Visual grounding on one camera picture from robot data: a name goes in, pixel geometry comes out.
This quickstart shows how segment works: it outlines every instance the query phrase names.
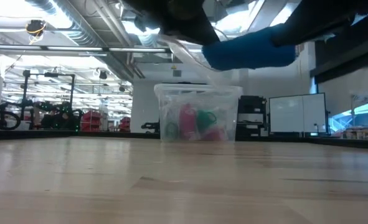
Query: ceiling duct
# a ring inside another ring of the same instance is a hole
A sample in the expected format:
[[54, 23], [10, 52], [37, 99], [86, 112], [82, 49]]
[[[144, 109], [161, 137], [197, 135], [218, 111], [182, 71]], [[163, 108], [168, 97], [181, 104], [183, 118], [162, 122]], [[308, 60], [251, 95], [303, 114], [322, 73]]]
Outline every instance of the ceiling duct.
[[[77, 30], [78, 32], [66, 32], [69, 39], [79, 46], [86, 47], [104, 47], [106, 43], [98, 36], [91, 28], [82, 15], [71, 5], [67, 0], [25, 0], [32, 6], [45, 11], [50, 16], [56, 16], [57, 13], [64, 13], [72, 21], [72, 26], [69, 29]], [[95, 57], [106, 63], [111, 71], [122, 80], [131, 81], [133, 74], [128, 70], [124, 62], [116, 58], [114, 55], [108, 54], [106, 57]]]

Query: plastic lid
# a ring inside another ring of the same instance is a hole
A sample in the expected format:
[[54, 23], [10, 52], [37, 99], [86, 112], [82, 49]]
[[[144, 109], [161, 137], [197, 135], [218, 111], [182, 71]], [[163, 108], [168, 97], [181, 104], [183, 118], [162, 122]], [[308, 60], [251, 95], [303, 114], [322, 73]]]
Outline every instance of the plastic lid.
[[217, 91], [223, 93], [235, 93], [238, 97], [243, 95], [243, 88], [239, 86], [212, 86], [212, 85], [193, 85], [193, 84], [157, 84], [154, 86], [154, 92], [157, 96], [162, 91]]

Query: wooden floor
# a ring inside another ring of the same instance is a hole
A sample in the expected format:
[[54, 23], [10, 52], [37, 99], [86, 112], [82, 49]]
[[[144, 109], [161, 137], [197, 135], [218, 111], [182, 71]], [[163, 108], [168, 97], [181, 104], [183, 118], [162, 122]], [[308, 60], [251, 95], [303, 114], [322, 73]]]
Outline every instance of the wooden floor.
[[0, 223], [368, 224], [368, 150], [0, 141]]

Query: clear plastic container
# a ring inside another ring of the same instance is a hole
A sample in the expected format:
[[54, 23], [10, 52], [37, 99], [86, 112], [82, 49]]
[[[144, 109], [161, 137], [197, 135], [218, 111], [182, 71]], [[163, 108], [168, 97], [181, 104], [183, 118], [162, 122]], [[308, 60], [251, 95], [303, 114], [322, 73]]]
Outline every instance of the clear plastic container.
[[235, 141], [242, 87], [158, 84], [162, 141]]

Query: wire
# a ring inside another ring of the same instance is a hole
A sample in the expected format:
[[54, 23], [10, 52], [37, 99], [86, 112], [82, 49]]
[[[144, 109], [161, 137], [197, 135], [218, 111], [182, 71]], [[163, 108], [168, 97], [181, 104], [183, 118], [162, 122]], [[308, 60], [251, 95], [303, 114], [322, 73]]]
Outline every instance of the wire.
[[[40, 34], [40, 32], [38, 32], [38, 33], [37, 33], [37, 35], [34, 37], [34, 39], [36, 39], [36, 38], [39, 36], [39, 34]], [[34, 39], [32, 39], [32, 40], [30, 41], [29, 45], [32, 45], [32, 44], [34, 43]], [[10, 65], [10, 66], [5, 70], [5, 74], [6, 74], [7, 72], [11, 71], [11, 69], [13, 69], [13, 68], [15, 67], [16, 62], [18, 62], [18, 61], [23, 57], [24, 53], [23, 53], [23, 54], [21, 54], [21, 56], [19, 56], [19, 57], [15, 60], [15, 62], [14, 62], [12, 65]]]
[[209, 67], [205, 66], [202, 62], [200, 62], [197, 58], [195, 58], [182, 43], [180, 43], [176, 39], [174, 39], [170, 36], [166, 36], [166, 35], [159, 35], [159, 39], [163, 42], [178, 45], [178, 47], [181, 48], [181, 50], [183, 50], [186, 54], [188, 54], [188, 56], [190, 56], [190, 58], [193, 59], [195, 61], [195, 63], [198, 64], [199, 66], [204, 67], [204, 68], [206, 68], [210, 71], [213, 71], [213, 72], [221, 72], [220, 70], [217, 70], [217, 69], [214, 69], [214, 68], [209, 68]]
[[39, 29], [39, 30], [36, 30], [36, 31], [28, 31], [27, 30], [27, 27], [28, 27], [29, 25], [28, 24], [26, 24], [26, 31], [28, 32], [28, 33], [30, 33], [30, 34], [37, 34], [38, 35], [38, 33], [39, 32], [41, 32], [41, 31], [43, 31], [44, 29], [45, 29], [45, 27], [47, 26], [47, 23], [45, 23], [42, 27], [41, 27], [41, 29]]
[[217, 29], [214, 27], [214, 30], [220, 32], [225, 37], [226, 40], [229, 40], [228, 36], [224, 32], [222, 32], [220, 29]]

